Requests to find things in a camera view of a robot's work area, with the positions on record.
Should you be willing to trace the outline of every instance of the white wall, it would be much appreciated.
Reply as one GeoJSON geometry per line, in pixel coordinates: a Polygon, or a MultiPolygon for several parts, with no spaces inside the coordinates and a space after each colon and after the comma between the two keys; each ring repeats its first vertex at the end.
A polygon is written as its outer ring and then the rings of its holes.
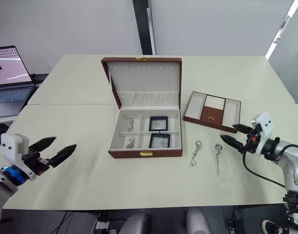
{"type": "Polygon", "coordinates": [[[298,9],[290,19],[269,62],[298,104],[298,9]]]}
{"type": "Polygon", "coordinates": [[[150,0],[158,55],[265,55],[293,0],[150,0]]]}
{"type": "Polygon", "coordinates": [[[0,46],[30,73],[65,54],[142,54],[132,0],[0,0],[0,46]]]}

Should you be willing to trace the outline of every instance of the laptop keyboard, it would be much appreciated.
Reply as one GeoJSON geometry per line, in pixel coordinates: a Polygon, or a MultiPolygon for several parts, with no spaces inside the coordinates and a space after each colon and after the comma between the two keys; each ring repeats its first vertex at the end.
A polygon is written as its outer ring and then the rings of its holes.
{"type": "Polygon", "coordinates": [[[30,89],[15,89],[0,91],[0,102],[24,100],[29,90],[30,89]]]}

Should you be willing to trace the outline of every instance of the open jewelry box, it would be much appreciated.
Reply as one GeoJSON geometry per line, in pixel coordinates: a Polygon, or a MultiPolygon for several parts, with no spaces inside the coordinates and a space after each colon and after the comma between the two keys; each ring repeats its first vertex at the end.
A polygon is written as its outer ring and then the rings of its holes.
{"type": "Polygon", "coordinates": [[[232,125],[239,124],[240,111],[240,101],[192,92],[184,120],[236,133],[232,125]]]}
{"type": "Polygon", "coordinates": [[[182,60],[103,58],[101,62],[120,109],[109,154],[114,158],[182,156],[182,60]],[[150,131],[150,117],[167,117],[167,131],[150,131]],[[151,134],[167,134],[169,146],[150,148],[151,134]],[[131,141],[132,148],[126,148],[131,141]]]}

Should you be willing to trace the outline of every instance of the gold clasp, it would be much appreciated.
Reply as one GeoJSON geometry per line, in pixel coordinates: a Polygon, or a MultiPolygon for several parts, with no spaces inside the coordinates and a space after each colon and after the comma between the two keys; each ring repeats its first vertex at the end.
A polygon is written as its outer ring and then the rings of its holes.
{"type": "Polygon", "coordinates": [[[140,152],[140,155],[141,156],[152,156],[153,152],[152,151],[143,151],[143,152],[140,152]]]}
{"type": "Polygon", "coordinates": [[[138,61],[145,61],[147,60],[148,58],[145,58],[145,57],[142,57],[142,58],[136,58],[138,61]]]}

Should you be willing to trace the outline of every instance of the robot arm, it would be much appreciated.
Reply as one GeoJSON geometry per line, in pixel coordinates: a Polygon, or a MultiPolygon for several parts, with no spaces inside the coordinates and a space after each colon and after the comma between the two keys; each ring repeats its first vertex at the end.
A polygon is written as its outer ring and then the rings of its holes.
{"type": "Polygon", "coordinates": [[[267,179],[247,168],[245,164],[246,152],[264,155],[265,159],[274,162],[282,168],[284,186],[270,179],[267,180],[286,188],[287,194],[283,201],[287,202],[289,207],[289,212],[287,213],[289,224],[291,227],[298,229],[298,145],[280,141],[279,137],[274,140],[270,139],[274,127],[268,113],[256,117],[252,121],[252,125],[253,128],[242,124],[234,125],[234,128],[239,132],[247,135],[245,146],[231,136],[221,135],[221,138],[228,145],[236,148],[243,154],[244,166],[256,176],[267,179]]]}
{"type": "Polygon", "coordinates": [[[55,157],[42,159],[39,152],[49,147],[54,140],[55,137],[44,138],[29,147],[29,139],[23,135],[1,135],[1,153],[10,165],[0,170],[0,219],[4,204],[18,191],[19,185],[27,180],[35,180],[50,166],[58,166],[76,148],[76,145],[70,145],[59,151],[55,157]]]}

